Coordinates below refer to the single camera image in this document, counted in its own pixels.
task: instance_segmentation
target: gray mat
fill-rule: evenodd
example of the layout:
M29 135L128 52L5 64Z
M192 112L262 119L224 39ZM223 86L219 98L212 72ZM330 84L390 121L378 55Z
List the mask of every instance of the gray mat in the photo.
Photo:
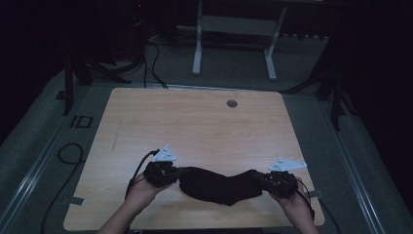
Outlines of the gray mat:
M274 55L279 80L275 82L267 78L262 52L252 50L207 48L204 50L202 73L200 76L193 76L191 71L194 48L160 45L161 53L156 71L169 85L276 91L290 88L307 79L324 45L325 42L317 39L279 40ZM148 48L149 62L155 57L155 52L154 47ZM131 74L125 74L127 79L133 81L129 87L142 86L142 73L143 70L138 69ZM43 153L44 146L50 142L56 128L63 126L62 134L56 138L56 145L51 148L48 167L18 216L11 233L40 233L47 207L74 167L58 160L58 150L67 143L77 142L82 145L84 157L87 157L109 93L113 87L121 86L104 79L95 81L99 82L94 82L91 88L76 87L78 93L86 96L79 99L82 96L76 95L75 102L79 106L74 109L72 115L62 117L63 104L61 100L55 100L55 96L58 90L63 89L63 77L61 74L57 76L1 145L0 207L4 209L10 204L30 167ZM149 77L148 82L153 83L154 80ZM284 96L298 141L309 164L310 174L315 187L325 194L321 199L337 219L342 233L370 233L329 122L322 114L323 106L329 106L329 103L324 105L312 98L316 88L317 86L312 86L296 96ZM93 117L91 127L70 128L74 115ZM383 221L386 233L413 233L412 217L394 189L362 123L356 116L347 115L340 117L340 126L341 136L357 163L357 170L374 202L377 216ZM63 153L74 160L79 155L78 149L72 146L66 148ZM81 170L82 167L56 199L46 222L46 233L67 233L62 227L68 209L64 200L73 194ZM326 222L320 227L321 233L336 233L331 218L326 213L324 215ZM296 233L291 227L263 231Z

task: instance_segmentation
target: black cable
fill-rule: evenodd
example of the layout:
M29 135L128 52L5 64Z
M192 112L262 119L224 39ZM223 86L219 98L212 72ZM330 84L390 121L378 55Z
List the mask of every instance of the black cable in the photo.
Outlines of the black cable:
M325 206L324 202L322 202L320 198L319 198L319 203L325 209L325 211L328 213L328 215L331 217L331 220L333 221L334 225L336 226L337 233L341 234L341 229L340 229L340 226L338 225L337 220L334 218L333 214L328 210L328 208Z
M159 53L160 53L159 47L158 47L156 44L154 44L154 43L152 43L152 42L150 42L150 41L148 41L147 43L148 43L149 45L155 47L156 50L157 50L157 53L156 53L156 55L155 55L154 61L152 62L151 68L149 69L149 68L146 66L146 69L148 69L149 71L151 71L151 73L152 73L153 77L155 78L155 80L157 80L158 83L160 83L164 89L167 89L167 88L168 88L167 84L166 84L164 81L162 81L161 78L155 73L155 64L156 64L156 61L158 60L158 56L159 56Z
M143 178L143 179L140 179L140 180L138 180L138 181L134 181L135 178L136 178L136 176L137 176L137 174L138 174L139 171L140 171L140 168L142 167L143 163L145 162L145 160L146 160L149 156L151 156L151 155L156 155L159 151L160 151L159 149L158 149L158 150L151 151L151 152L149 152L148 154L146 154L146 155L142 158L142 160L140 160L139 166L137 166L136 171L134 172L134 174L133 174L133 176L131 177L130 182L129 182L129 184L128 184L128 188L127 188L127 192L126 192L126 194L125 194L125 198L128 197L128 194L129 194L132 186L134 186L134 185L137 184L138 182L141 182L142 180L144 180L144 178Z
M146 75L148 73L148 63L146 61L146 56L143 55L143 64L145 65L145 71L143 74L143 87L146 89Z
M316 213L315 213L315 211L313 210L313 208L312 208L312 206L311 206L311 203L309 202L309 199L307 199L300 191L295 191L301 198L303 198L304 199L304 201L306 202L306 205L307 205L307 207L309 208L309 212L310 212L310 214L311 214L311 217L313 218L313 220L314 220L314 218L316 217Z
M80 154L79 154L79 158L76 162L70 162L70 161L66 161L61 157L61 151L63 151L63 149L69 147L69 146L76 146L79 148ZM40 233L45 233L45 225L46 225L46 220L47 217L49 215L50 210L52 209L53 204L56 202L58 196L60 195L60 193L63 191L63 189L65 188L65 186L67 185L67 183L70 181L70 179L73 177L73 175L76 173L77 169L79 168L79 166L83 163L86 162L86 160L82 160L83 158L83 148L80 144L78 143L68 143L66 145L64 145L57 153L57 157L58 160L60 160L60 162L64 163L64 164L69 164L69 165L75 165L75 167L72 170L72 173L70 174L70 176L67 178L67 180L64 182L64 184L61 186L61 188L58 190L58 193L55 195L54 199L52 200L51 204L48 206L48 208L46 209L46 212L43 216L43 220L42 220L42 225L40 228Z
M303 181L301 181L300 179L297 179L297 181L300 182L301 184L303 184L303 187L306 189L307 194L310 194L309 189L307 188L306 184L304 184ZM311 206L311 198L310 198L310 195L309 195L308 201L309 201L310 206Z

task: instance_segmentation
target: table leg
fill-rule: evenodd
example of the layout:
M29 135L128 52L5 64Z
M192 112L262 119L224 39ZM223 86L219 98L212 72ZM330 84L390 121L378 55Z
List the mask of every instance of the table leg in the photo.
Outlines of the table leg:
M64 112L67 116L73 106L73 69L72 57L66 57L64 60Z
M264 50L264 59L265 59L265 63L267 64L268 78L271 81L277 80L276 69L274 68L274 62L273 62L273 52L274 52L274 48L276 47L277 39L279 38L279 35L280 35L280 29L282 28L282 21L284 19L285 12L286 12L286 7L282 7L278 23L276 24L276 27L274 28L271 45L268 49Z
M198 26L197 26L197 48L195 49L194 66L192 74L199 75L201 72L201 58L203 55L202 45L202 20L203 20L203 1L198 1Z

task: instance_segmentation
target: tabletop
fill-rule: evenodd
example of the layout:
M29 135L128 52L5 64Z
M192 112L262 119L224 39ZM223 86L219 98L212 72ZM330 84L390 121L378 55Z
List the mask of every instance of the tabletop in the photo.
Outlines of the tabletop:
M85 203L70 206L64 228L100 228L123 203L129 179L143 156L165 145L176 155L176 167L198 167L225 176L250 169L268 173L278 157L305 162L279 93L117 88L108 100L73 195ZM307 168L290 173L314 190ZM312 199L312 206L315 224L322 225L318 199ZM228 207L189 197L178 181L158 194L131 228L290 225L280 205L265 191Z

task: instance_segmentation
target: black cloth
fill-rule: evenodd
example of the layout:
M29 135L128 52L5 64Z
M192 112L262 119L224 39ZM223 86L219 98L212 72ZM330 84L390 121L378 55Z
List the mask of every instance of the black cloth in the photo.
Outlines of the black cloth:
M187 169L188 173L179 177L179 187L195 199L233 206L241 200L262 194L260 182L252 177L256 170L225 176L200 168Z

